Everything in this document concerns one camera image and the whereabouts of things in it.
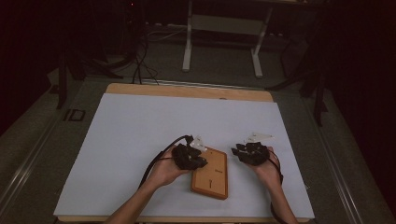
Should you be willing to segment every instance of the white table leg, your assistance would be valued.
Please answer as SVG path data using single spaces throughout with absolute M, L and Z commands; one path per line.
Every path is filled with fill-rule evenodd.
M 259 59 L 260 47 L 262 46 L 262 40 L 264 39 L 272 11 L 273 11 L 272 7 L 268 8 L 267 16 L 265 18 L 265 21 L 262 23 L 262 28 L 259 33 L 259 40 L 257 42 L 257 45 L 254 49 L 251 49 L 251 59 L 253 60 L 254 74 L 258 78 L 262 77 L 262 67 L 260 66 L 260 59 Z
M 191 61 L 191 17 L 192 17 L 192 0 L 189 1 L 189 17 L 187 18 L 187 43 L 186 49 L 184 50 L 184 60 L 183 60 L 183 72 L 190 71 L 190 61 Z

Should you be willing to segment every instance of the person's left hand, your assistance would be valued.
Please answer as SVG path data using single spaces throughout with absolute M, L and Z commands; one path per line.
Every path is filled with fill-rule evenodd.
M 146 182 L 153 185 L 153 187 L 160 188 L 168 185 L 180 175 L 190 172 L 189 170 L 180 170 L 173 159 L 166 159 L 172 158 L 172 150 L 174 148 L 175 147 L 171 147 L 167 150 L 162 156 L 164 160 L 158 160 L 152 168 Z

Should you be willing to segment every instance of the person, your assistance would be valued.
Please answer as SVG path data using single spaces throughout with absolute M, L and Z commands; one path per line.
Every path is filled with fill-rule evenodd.
M 270 159 L 279 165 L 279 160 L 274 154 L 272 147 L 270 150 Z M 172 157 L 172 148 L 163 154 L 163 158 Z M 271 196 L 274 211 L 288 224 L 297 223 L 297 219 L 291 211 L 289 203 L 283 192 L 279 172 L 276 167 L 269 161 L 258 166 L 247 166 L 256 173 L 259 180 L 268 188 Z M 106 224 L 123 224 L 134 223 L 146 204 L 151 199 L 155 191 L 163 186 L 171 184 L 180 175 L 187 174 L 188 170 L 180 170 L 173 160 L 159 160 L 156 162 L 147 180 L 143 183 L 134 195 L 128 199 L 119 209 L 117 209 L 106 221 Z

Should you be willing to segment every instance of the floor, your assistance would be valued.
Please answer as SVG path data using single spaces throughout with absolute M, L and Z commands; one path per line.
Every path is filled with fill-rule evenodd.
M 259 56 L 263 78 L 254 77 L 246 46 L 193 42 L 191 70 L 181 71 L 184 44 L 182 35 L 163 38 L 150 35 L 144 84 L 190 85 L 262 90 L 283 80 L 280 52 L 285 42 L 267 38 Z M 56 109 L 57 95 L 46 92 L 0 138 L 0 223 L 62 223 L 53 210 L 64 182 L 78 155 L 95 110 L 106 86 L 132 81 L 136 64 L 115 70 L 122 80 L 95 74 L 87 68 L 84 81 L 69 77 L 68 100 Z M 53 83 L 57 70 L 49 74 Z M 302 83 L 272 91 L 284 120 L 316 218 L 308 223 L 396 223 L 362 158 L 359 148 L 337 108 L 332 93 L 325 91 L 323 127 L 313 120 L 314 96 L 302 98 Z M 67 109 L 85 110 L 83 121 L 64 120 Z M 35 160 L 26 160 L 28 155 Z M 13 177 L 23 175 L 22 188 L 8 186 Z

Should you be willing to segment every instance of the dark background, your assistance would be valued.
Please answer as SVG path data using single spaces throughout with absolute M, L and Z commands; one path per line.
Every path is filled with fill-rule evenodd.
M 163 24 L 183 23 L 187 15 L 186 2 L 147 1 L 147 20 Z M 59 0 L 7 0 L 2 5 L 0 134 L 50 87 L 46 74 L 58 67 L 59 39 L 65 27 L 75 35 L 84 32 L 91 35 L 84 36 L 92 43 L 89 45 L 92 49 L 86 49 L 92 55 L 104 52 L 104 46 L 95 44 L 95 38 L 101 31 L 90 26 L 90 19 L 83 16 L 88 14 L 84 13 L 85 9 L 70 8 Z M 217 6 L 216 11 L 221 12 L 221 7 Z M 316 43 L 312 54 L 319 59 L 325 58 L 320 64 L 325 66 L 326 87 L 332 91 L 394 215 L 395 11 L 396 1 L 390 0 L 336 3 L 320 33 L 311 42 L 313 45 Z M 256 12 L 248 10 L 245 12 L 247 17 L 262 16 L 252 15 Z M 276 22 L 270 24 L 270 29 L 288 37 L 291 15 L 289 9 L 275 11 Z M 110 20 L 115 18 L 111 14 L 108 17 Z M 332 46 L 332 52 L 324 57 L 329 46 Z

